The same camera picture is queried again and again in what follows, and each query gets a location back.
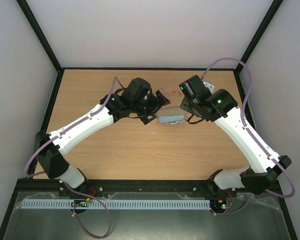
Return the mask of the blue cleaning cloth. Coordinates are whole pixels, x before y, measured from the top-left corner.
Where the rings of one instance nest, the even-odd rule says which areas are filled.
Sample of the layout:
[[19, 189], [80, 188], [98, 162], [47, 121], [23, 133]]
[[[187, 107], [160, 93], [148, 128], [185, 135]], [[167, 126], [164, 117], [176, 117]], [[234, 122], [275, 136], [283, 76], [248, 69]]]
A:
[[185, 121], [184, 115], [160, 115], [158, 122], [160, 125], [174, 125]]

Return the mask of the red thin frame sunglasses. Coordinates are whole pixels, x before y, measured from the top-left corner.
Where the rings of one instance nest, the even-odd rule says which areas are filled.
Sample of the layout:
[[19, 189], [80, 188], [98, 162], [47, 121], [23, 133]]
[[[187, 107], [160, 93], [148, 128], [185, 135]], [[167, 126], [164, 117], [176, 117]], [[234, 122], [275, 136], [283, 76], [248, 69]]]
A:
[[[184, 94], [181, 92], [181, 90], [175, 90], [175, 89], [169, 89], [169, 88], [160, 88], [159, 89], [165, 97], [167, 97], [170, 100], [170, 104], [163, 106], [162, 108], [169, 108], [169, 107], [180, 107], [181, 102], [184, 98]], [[172, 126], [173, 130], [176, 131], [180, 125], [183, 125], [187, 122], [189, 119], [190, 115], [186, 113], [185, 115], [185, 121], [178, 123], [178, 124], [170, 124], [170, 125], [159, 125], [160, 126]]]

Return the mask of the patterned sunglasses case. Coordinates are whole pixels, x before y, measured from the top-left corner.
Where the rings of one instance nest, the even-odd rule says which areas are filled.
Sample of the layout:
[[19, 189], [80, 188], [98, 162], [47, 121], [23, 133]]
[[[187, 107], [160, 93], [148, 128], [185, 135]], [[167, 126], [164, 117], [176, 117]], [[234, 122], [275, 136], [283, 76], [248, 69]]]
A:
[[183, 123], [186, 113], [179, 106], [173, 106], [160, 109], [156, 116], [160, 125], [174, 125]]

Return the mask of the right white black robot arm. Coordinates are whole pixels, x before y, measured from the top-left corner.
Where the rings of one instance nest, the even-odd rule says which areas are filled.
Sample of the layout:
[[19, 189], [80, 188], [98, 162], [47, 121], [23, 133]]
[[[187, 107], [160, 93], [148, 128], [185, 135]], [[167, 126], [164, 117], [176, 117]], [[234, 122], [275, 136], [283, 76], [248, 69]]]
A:
[[237, 101], [225, 89], [214, 86], [194, 75], [179, 84], [184, 98], [180, 108], [201, 121], [215, 123], [241, 150], [249, 165], [219, 169], [210, 177], [208, 191], [219, 196], [227, 189], [244, 188], [260, 195], [273, 184], [292, 163], [287, 155], [279, 155], [259, 136], [242, 114]]

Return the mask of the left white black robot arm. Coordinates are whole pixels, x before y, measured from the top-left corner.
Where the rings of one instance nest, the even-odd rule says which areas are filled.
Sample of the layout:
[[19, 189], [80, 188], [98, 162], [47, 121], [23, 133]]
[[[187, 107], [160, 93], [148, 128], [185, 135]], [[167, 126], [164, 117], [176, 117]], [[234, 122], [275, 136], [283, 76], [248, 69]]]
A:
[[49, 179], [59, 179], [72, 189], [79, 188], [87, 178], [65, 159], [77, 144], [130, 115], [147, 125], [162, 107], [170, 104], [160, 90], [153, 92], [150, 83], [140, 77], [131, 80], [127, 87], [114, 88], [112, 85], [98, 104], [68, 125], [50, 133], [44, 130], [36, 133], [34, 158]]

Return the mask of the right circuit board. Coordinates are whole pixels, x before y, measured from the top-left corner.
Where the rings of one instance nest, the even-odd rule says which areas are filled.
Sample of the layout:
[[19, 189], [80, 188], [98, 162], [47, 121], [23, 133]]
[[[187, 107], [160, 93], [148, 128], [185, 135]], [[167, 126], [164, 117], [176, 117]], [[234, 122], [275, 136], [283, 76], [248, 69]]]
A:
[[227, 208], [231, 208], [234, 204], [234, 200], [230, 197], [223, 199], [214, 199], [210, 201], [210, 207], [212, 209], [222, 209], [225, 210]]

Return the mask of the circuit board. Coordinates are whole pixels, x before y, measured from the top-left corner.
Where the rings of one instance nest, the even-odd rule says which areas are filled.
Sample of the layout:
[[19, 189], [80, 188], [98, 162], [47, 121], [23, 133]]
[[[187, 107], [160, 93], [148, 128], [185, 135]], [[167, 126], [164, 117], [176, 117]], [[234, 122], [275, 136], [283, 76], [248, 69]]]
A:
[[225, 210], [227, 208], [231, 208], [234, 204], [234, 200], [230, 197], [223, 199], [214, 199], [210, 201], [210, 207], [212, 209], [222, 209]]
[[74, 199], [71, 203], [70, 206], [72, 208], [74, 207], [82, 207], [82, 208], [88, 208], [90, 204], [93, 203], [93, 200], [91, 198], [86, 198], [86, 199]]

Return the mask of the left circuit board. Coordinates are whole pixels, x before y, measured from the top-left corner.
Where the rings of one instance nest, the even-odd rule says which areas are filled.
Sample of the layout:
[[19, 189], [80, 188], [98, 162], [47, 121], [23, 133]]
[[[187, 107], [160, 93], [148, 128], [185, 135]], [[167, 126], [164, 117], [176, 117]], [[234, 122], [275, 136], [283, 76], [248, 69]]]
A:
[[72, 208], [74, 207], [82, 207], [82, 208], [88, 208], [90, 204], [93, 203], [93, 200], [91, 198], [86, 198], [86, 199], [74, 199], [71, 203], [70, 206]]

